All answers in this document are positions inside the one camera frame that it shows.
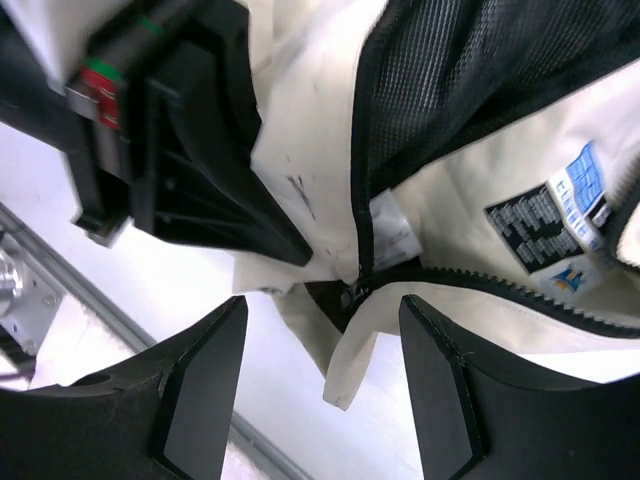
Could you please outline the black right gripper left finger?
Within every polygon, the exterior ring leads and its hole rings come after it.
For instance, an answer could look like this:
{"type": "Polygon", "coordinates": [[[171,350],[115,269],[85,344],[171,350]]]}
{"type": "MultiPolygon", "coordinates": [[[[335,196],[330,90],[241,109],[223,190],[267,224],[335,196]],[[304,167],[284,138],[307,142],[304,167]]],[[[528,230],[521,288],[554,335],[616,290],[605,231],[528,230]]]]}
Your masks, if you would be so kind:
{"type": "Polygon", "coordinates": [[[235,296],[70,386],[2,391],[2,478],[220,478],[247,319],[235,296]]]}

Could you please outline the cream jacket with black lining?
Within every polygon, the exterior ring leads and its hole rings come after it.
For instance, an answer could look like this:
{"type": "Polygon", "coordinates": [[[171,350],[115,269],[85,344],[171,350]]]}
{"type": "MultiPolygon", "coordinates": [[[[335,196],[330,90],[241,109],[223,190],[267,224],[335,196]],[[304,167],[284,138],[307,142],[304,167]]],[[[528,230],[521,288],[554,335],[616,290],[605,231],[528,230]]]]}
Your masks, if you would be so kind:
{"type": "MultiPolygon", "coordinates": [[[[143,232],[145,79],[210,1],[155,2],[91,58],[117,73],[143,232]]],[[[273,298],[326,402],[351,405],[407,295],[513,354],[638,348],[637,2],[235,2],[251,168],[312,257],[220,250],[236,292],[273,298]]]]}

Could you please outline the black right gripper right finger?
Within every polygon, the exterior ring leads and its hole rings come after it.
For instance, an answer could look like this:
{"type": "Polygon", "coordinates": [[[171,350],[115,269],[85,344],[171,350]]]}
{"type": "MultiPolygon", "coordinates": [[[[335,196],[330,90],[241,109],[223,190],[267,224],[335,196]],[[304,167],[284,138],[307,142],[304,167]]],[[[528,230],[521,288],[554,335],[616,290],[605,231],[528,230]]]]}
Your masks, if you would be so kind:
{"type": "Polygon", "coordinates": [[[425,478],[638,478],[638,376],[599,384],[542,367],[416,295],[399,326],[425,478]]]}

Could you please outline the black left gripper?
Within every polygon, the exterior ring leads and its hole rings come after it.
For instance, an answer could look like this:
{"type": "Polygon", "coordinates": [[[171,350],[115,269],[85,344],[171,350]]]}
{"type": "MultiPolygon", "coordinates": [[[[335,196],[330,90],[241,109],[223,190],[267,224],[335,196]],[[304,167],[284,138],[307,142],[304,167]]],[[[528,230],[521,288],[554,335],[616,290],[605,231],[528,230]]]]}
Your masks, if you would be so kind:
{"type": "MultiPolygon", "coordinates": [[[[94,67],[155,1],[4,1],[1,121],[64,154],[76,226],[108,245],[126,222],[114,68],[94,67]]],[[[257,253],[296,266],[312,249],[251,168],[261,127],[249,12],[210,1],[145,79],[144,230],[189,246],[257,253]]]]}

